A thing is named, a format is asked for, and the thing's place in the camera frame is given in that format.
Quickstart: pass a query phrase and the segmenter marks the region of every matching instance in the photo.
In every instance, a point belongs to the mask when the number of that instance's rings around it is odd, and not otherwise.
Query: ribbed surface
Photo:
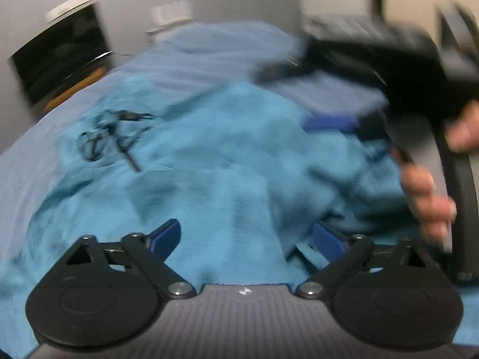
[[[459,359],[451,346],[421,353],[374,348],[339,328],[318,301],[286,286],[206,286],[193,299],[171,301],[142,336],[99,354],[39,350],[32,359]]]

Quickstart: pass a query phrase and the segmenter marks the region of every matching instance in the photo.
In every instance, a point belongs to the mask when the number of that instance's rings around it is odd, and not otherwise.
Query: gray wall
[[[34,124],[8,58],[46,27],[45,13],[65,1],[0,0],[0,152]],[[151,7],[174,0],[95,1],[112,49],[137,55],[148,47],[145,31],[153,25]],[[298,0],[189,1],[195,18],[203,22],[259,19],[287,32],[300,26]]]

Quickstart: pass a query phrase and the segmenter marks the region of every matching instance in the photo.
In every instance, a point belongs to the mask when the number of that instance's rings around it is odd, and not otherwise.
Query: television
[[[11,57],[23,91],[32,106],[55,92],[65,82],[109,54],[95,4],[57,19]]]

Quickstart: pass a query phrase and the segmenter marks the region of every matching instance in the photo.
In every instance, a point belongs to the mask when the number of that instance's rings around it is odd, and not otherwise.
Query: bed sheet
[[[0,259],[18,253],[32,214],[62,176],[59,135],[116,82],[143,74],[173,103],[220,83],[252,80],[263,64],[301,54],[303,46],[300,39],[262,22],[199,24],[75,94],[0,156]],[[313,111],[363,113],[386,101],[377,90],[320,72],[267,88]]]

